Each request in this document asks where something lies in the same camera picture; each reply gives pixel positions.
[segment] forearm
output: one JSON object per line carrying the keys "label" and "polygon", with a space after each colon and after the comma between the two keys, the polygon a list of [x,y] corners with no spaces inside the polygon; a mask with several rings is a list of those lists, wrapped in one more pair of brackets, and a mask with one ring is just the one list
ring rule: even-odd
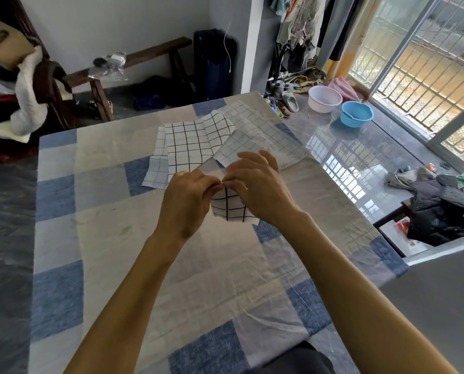
{"label": "forearm", "polygon": [[308,214],[295,213],[279,230],[305,265],[361,372],[456,372]]}
{"label": "forearm", "polygon": [[133,372],[161,283],[181,244],[148,238],[135,264],[93,323],[65,374]]}

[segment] person's left hand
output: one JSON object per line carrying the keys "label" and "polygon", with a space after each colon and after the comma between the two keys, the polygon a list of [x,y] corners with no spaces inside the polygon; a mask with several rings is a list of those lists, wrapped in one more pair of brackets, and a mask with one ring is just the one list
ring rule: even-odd
{"label": "person's left hand", "polygon": [[222,188],[218,177],[200,169],[175,173],[165,190],[154,234],[177,239],[183,245],[203,224],[211,197]]}

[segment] tiled floor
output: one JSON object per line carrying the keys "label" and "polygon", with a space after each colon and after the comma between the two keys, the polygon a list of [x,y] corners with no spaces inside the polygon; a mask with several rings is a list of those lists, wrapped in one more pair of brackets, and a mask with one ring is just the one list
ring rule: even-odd
{"label": "tiled floor", "polygon": [[[116,119],[144,113],[131,108],[130,94],[112,93],[109,98]],[[355,131],[334,123],[330,116],[313,114],[306,97],[299,102],[301,111],[286,124],[306,135],[314,156],[370,220],[405,196],[381,191],[387,170],[438,163],[435,155],[378,112],[375,123]],[[81,121],[81,125],[94,123],[100,121]],[[0,165],[0,373],[27,372],[36,167],[36,157]]]}

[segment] hand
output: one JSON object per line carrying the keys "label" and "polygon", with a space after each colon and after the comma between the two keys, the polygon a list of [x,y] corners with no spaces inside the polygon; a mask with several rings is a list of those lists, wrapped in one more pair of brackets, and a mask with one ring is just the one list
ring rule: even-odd
{"label": "hand", "polygon": [[154,235],[183,245],[203,224],[211,197],[222,188],[218,177],[207,176],[200,169],[175,173],[165,190]]}
{"label": "hand", "polygon": [[260,154],[239,152],[237,156],[240,160],[227,167],[222,183],[241,197],[249,211],[279,227],[291,211],[300,210],[279,174],[275,157],[265,150]]}

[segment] white cloth with black grid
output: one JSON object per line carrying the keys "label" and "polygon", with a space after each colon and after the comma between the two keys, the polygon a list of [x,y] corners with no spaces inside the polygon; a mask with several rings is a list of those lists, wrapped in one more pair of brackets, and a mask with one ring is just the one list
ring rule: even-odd
{"label": "white cloth with black grid", "polygon": [[[238,160],[238,152],[261,149],[273,154],[280,169],[308,155],[300,142],[275,127],[262,113],[238,101],[195,121],[161,126],[142,185],[165,189],[178,171],[192,171],[212,157],[226,167]],[[211,210],[227,221],[260,222],[230,189],[216,193]]]}

